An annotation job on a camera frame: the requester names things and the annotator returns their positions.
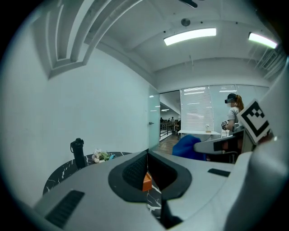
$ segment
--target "person in background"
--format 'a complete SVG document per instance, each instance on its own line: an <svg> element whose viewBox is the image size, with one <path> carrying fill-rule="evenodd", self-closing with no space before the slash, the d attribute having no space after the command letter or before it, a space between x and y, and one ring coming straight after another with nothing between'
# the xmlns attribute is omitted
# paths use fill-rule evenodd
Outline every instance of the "person in background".
<svg viewBox="0 0 289 231"><path fill-rule="evenodd" d="M229 130L229 135L232 135L233 125L238 123L237 114L244 109L244 104L242 97L233 93L228 95L227 99L225 99L225 103L230 107L230 110L228 113L228 125L224 125L222 129Z"/></svg>

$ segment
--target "black vent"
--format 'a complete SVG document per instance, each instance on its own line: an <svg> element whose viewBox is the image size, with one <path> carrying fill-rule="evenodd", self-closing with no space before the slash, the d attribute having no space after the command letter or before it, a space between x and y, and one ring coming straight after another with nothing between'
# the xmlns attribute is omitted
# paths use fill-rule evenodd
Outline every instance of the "black vent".
<svg viewBox="0 0 289 231"><path fill-rule="evenodd" d="M83 196L83 192L70 191L45 218L57 227L63 228Z"/></svg>

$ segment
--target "black marble table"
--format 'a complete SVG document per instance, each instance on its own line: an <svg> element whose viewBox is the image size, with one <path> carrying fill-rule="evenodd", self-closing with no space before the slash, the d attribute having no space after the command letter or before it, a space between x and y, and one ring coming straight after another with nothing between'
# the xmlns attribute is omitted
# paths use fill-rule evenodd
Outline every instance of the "black marble table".
<svg viewBox="0 0 289 231"><path fill-rule="evenodd" d="M114 158L122 157L124 155L129 155L130 152L108 152L109 155L115 155ZM92 159L92 154L84 156L86 159L86 166L96 164ZM66 162L57 168L48 178L46 184L43 189L43 195L49 192L53 187L60 184L66 178L77 172L79 168L77 168L75 159ZM154 180L152 180L152 189L147 191L147 206L149 211L154 215L157 219L160 219L161 216L161 192L158 189Z"/></svg>

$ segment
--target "white panel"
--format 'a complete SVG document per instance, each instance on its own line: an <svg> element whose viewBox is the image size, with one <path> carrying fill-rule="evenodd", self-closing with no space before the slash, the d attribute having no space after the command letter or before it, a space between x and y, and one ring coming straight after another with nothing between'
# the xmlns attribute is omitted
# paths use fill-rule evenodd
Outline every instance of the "white panel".
<svg viewBox="0 0 289 231"><path fill-rule="evenodd" d="M214 129L213 110L208 86L181 90L182 129L206 131Z"/></svg>
<svg viewBox="0 0 289 231"><path fill-rule="evenodd" d="M244 107L246 107L254 98L257 98L257 94L254 86L249 85L236 85L238 95L242 97Z"/></svg>
<svg viewBox="0 0 289 231"><path fill-rule="evenodd" d="M263 96L267 93L268 90L269 88L255 86L257 100L260 101L263 98Z"/></svg>
<svg viewBox="0 0 289 231"><path fill-rule="evenodd" d="M221 133L221 124L228 119L228 111L230 108L225 104L230 93L235 93L235 85L215 85L210 86L210 94L212 98L212 107L214 113L214 131Z"/></svg>

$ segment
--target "blue cloth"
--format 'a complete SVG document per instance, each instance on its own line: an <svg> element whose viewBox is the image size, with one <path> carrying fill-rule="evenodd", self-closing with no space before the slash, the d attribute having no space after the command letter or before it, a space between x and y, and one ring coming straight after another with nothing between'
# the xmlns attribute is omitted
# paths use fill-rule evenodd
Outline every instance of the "blue cloth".
<svg viewBox="0 0 289 231"><path fill-rule="evenodd" d="M206 155L195 152L194 144L201 142L200 138L192 135L186 135L172 148L172 155L194 160L206 161Z"/></svg>

